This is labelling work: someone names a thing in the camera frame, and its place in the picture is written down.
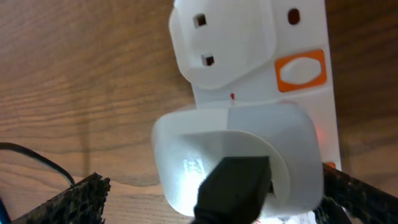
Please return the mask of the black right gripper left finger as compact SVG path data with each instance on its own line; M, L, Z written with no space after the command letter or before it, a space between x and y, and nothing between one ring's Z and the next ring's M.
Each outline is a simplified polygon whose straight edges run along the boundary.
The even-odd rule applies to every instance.
M12 223L104 224L104 205L110 189L110 178L93 173Z

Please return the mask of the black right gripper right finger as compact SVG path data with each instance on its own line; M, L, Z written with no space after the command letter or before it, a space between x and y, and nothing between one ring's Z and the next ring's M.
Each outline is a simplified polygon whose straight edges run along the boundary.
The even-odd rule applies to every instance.
M317 224L397 224L397 197L323 164L323 198L313 210Z

